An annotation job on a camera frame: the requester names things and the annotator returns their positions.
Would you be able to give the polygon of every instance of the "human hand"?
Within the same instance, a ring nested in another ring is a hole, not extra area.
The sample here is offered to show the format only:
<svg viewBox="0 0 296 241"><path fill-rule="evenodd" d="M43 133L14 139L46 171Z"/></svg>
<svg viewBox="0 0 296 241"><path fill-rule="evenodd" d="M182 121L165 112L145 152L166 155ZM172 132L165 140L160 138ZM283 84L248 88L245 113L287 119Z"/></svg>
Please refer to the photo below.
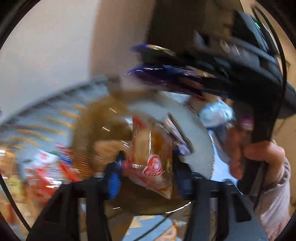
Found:
<svg viewBox="0 0 296 241"><path fill-rule="evenodd" d="M285 150L269 141L252 143L242 148L242 139L245 135L245 131L239 131L237 128L228 130L224 150L230 158L230 174L239 180L243 177L244 172L241 160L242 157L245 156L250 160L266 161L269 163L264 181L265 186L276 182L281 174L282 164L285 160Z"/></svg>

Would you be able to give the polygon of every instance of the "round tray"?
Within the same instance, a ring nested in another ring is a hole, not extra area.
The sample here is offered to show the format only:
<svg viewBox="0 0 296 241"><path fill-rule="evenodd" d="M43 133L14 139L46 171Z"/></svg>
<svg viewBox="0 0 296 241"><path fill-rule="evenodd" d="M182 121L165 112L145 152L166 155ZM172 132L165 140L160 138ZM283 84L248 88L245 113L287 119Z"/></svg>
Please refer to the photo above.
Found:
<svg viewBox="0 0 296 241"><path fill-rule="evenodd" d="M207 130L187 107L159 92L119 92L90 104L77 121L72 145L75 166L83 177L87 178L93 173L91 159L95 154L93 144L97 140L131 140L129 130L121 124L116 124L115 128L112 123L113 120L129 116L133 111L144 112L158 120L164 119L170 112L194 147L194 153L184 157L183 161L189 164L192 171L206 178L211 177L214 152ZM106 117L112 117L112 120L106 120ZM111 203L111 207L121 207L137 215L151 215L178 209L188 201L181 199L175 185L172 197L168 200L123 178L120 193Z"/></svg>

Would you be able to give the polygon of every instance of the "cable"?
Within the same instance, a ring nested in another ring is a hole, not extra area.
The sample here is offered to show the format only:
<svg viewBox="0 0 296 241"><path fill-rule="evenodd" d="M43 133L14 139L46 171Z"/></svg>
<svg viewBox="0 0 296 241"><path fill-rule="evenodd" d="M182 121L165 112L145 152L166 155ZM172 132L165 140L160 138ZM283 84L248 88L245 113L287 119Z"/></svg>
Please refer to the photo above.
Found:
<svg viewBox="0 0 296 241"><path fill-rule="evenodd" d="M281 64L282 64L282 69L283 69L282 92L281 92L281 96L280 96L280 99L279 99L279 102L278 102L277 110L274 112L275 114L273 116L273 125L271 126L271 130L273 130L276 119L277 119L277 117L278 117L278 115L280 113L280 110L281 110L282 102L283 102L283 100L285 98L286 87L287 87L287 65L286 65L286 59L285 59L285 54L284 54L283 47L281 45L279 37L277 36L276 31L274 30L271 22L269 21L268 17L265 15L265 13L260 8L258 8L257 6L253 6L253 8L252 8L253 14L256 17L258 23L262 25L262 27L263 27L263 24L259 20L259 17L258 17L255 10L257 10L261 14L261 16L263 17L263 19L267 23L267 25L268 25L268 27L269 27L269 29L270 29L273 37L274 37L274 40L275 40L275 42L277 44L277 47L278 47L278 50L279 50L279 55L281 57ZM271 140L272 131L269 133L269 135L270 136L268 138L269 138L269 140ZM263 184L264 184L264 180L265 180L265 177L266 177L266 174L267 174L267 170L268 170L268 163L264 162L263 163L263 169L262 169L263 179L262 179L262 182L261 182L260 187L259 187L258 195L257 195L256 200L254 202L254 210L258 206L258 203L259 203L259 200L260 200L260 195L261 195L262 190L263 190Z"/></svg>
<svg viewBox="0 0 296 241"><path fill-rule="evenodd" d="M149 229L147 232L143 233L140 237L134 239L133 241L139 241L140 239L144 238L146 235L148 235L153 230L155 230L159 225L161 225L165 220L167 220L172 214L173 213L170 213L167 216L165 216L165 218L163 220L161 220L160 222L158 222L157 224L155 224L155 226L153 228Z"/></svg>
<svg viewBox="0 0 296 241"><path fill-rule="evenodd" d="M22 216L20 210L18 209L17 205L15 204L15 201L13 200L6 184L5 184L5 181L0 173L0 185L8 199L8 201L10 202L13 210L15 211L16 215L18 216L18 218L20 219L20 221L23 223L23 225L25 226L25 228L30 232L31 230L31 227L28 225L27 221L24 219L24 217Z"/></svg>

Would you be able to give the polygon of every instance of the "white wall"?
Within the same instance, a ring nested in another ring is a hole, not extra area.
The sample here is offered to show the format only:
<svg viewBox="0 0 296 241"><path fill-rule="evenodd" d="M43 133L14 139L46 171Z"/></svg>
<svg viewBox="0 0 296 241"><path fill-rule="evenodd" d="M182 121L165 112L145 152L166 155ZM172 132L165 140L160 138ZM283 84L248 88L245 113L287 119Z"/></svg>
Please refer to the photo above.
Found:
<svg viewBox="0 0 296 241"><path fill-rule="evenodd" d="M260 6L254 0L240 0L245 12L252 13L251 6L256 4ZM291 64L288 72L288 81L296 88L296 50L285 34L280 25L274 20L274 18L268 14L269 20L271 21L276 33L281 41L281 45L284 50L286 60ZM276 128L279 127L283 120L277 122ZM288 118L280 129L278 134L274 137L278 145L282 146L286 151L286 157L291 164L291 197L296 201L296 115Z"/></svg>
<svg viewBox="0 0 296 241"><path fill-rule="evenodd" d="M154 0L41 0L0 50L0 122L25 106L137 61Z"/></svg>

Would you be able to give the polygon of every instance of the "sleeve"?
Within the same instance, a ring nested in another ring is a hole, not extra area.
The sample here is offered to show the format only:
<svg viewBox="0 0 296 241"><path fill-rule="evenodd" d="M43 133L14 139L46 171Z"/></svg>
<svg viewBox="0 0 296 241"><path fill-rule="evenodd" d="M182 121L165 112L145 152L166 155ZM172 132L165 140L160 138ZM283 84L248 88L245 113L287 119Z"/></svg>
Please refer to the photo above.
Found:
<svg viewBox="0 0 296 241"><path fill-rule="evenodd" d="M269 186L260 196L255 210L269 240L274 240L290 219L290 164L286 159L277 182Z"/></svg>

